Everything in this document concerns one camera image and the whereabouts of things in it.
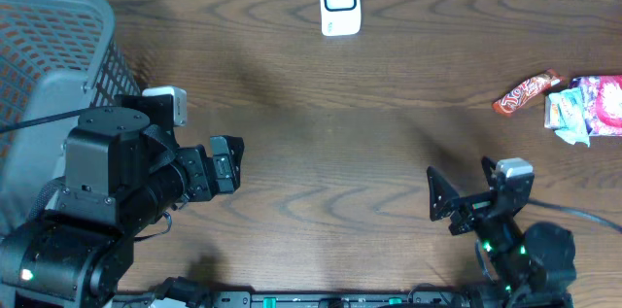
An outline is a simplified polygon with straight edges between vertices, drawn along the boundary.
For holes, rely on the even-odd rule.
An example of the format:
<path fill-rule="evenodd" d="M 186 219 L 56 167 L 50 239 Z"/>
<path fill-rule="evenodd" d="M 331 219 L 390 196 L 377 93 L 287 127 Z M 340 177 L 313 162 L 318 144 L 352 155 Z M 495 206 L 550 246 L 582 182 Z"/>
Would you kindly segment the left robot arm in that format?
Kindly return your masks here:
<path fill-rule="evenodd" d="M 168 210 L 235 192 L 244 142 L 213 136 L 181 148 L 130 108 L 86 110 L 67 139 L 55 205 L 1 244 L 4 307 L 103 307 L 134 261 L 143 230 Z"/>

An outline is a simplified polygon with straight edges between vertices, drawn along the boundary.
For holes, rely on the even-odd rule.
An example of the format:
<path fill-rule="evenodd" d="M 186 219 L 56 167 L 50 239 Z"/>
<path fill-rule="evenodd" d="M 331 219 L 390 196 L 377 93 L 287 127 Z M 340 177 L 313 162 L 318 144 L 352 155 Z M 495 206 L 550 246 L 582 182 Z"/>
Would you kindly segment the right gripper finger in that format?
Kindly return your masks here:
<path fill-rule="evenodd" d="M 489 187 L 495 187 L 497 185 L 497 162 L 488 156 L 483 156 L 481 159 L 481 166 Z"/>
<path fill-rule="evenodd" d="M 427 178 L 430 191 L 430 220 L 436 222 L 451 216 L 458 208 L 456 202 L 460 196 L 457 190 L 433 166 L 428 167 Z"/>

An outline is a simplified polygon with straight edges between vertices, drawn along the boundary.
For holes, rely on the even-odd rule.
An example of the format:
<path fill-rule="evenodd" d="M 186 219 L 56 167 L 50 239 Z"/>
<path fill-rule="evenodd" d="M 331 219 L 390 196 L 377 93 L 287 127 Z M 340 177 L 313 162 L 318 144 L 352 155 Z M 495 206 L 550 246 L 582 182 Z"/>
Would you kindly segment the teal snack packet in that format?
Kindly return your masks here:
<path fill-rule="evenodd" d="M 560 112 L 561 125 L 555 130 L 566 143 L 585 144 L 590 147 L 590 138 L 583 116 L 583 96 L 579 88 L 565 89 L 556 93 L 556 104 Z"/>

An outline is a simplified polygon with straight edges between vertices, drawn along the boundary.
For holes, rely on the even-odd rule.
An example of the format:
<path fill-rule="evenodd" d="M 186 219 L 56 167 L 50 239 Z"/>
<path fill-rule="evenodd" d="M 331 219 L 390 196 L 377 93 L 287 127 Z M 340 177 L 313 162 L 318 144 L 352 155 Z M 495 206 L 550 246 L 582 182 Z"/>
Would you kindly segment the orange white snack packet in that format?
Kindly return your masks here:
<path fill-rule="evenodd" d="M 544 127 L 547 129 L 559 129 L 562 126 L 559 106 L 550 96 L 545 98 Z"/>

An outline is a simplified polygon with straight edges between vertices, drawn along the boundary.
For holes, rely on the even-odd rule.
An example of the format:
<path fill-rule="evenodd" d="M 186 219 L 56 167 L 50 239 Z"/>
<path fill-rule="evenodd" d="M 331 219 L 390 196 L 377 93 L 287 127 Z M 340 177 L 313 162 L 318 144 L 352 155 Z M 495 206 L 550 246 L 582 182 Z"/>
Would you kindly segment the purple sanitary pad pack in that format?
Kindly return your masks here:
<path fill-rule="evenodd" d="M 590 136 L 621 135 L 621 76 L 584 76 L 571 80 L 583 97 L 583 117 Z"/>

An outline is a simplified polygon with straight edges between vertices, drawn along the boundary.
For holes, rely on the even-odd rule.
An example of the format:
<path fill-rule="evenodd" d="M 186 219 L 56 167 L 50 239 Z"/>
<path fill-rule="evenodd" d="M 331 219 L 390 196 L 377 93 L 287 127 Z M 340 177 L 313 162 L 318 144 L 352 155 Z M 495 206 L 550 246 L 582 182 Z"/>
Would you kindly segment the red-orange snack bar wrapper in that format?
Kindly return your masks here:
<path fill-rule="evenodd" d="M 523 81 L 506 95 L 495 101 L 492 104 L 492 109 L 498 114 L 511 117 L 532 98 L 542 94 L 553 86 L 559 85 L 563 80 L 564 78 L 555 70 L 547 69 Z"/>

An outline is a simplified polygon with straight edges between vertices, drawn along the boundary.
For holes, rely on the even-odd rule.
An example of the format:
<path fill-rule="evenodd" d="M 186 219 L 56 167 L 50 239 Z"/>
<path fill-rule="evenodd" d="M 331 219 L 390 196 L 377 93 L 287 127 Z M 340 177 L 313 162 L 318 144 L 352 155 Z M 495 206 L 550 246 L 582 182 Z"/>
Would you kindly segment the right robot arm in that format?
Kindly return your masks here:
<path fill-rule="evenodd" d="M 515 157 L 494 161 L 484 156 L 487 191 L 460 196 L 434 167 L 427 169 L 430 219 L 448 218 L 454 236 L 473 232 L 497 274 L 486 284 L 464 288 L 454 305 L 470 307 L 571 307 L 568 287 L 576 280 L 572 233 L 553 222 L 527 230 L 514 217 L 527 205 L 535 180 L 533 166 Z"/>

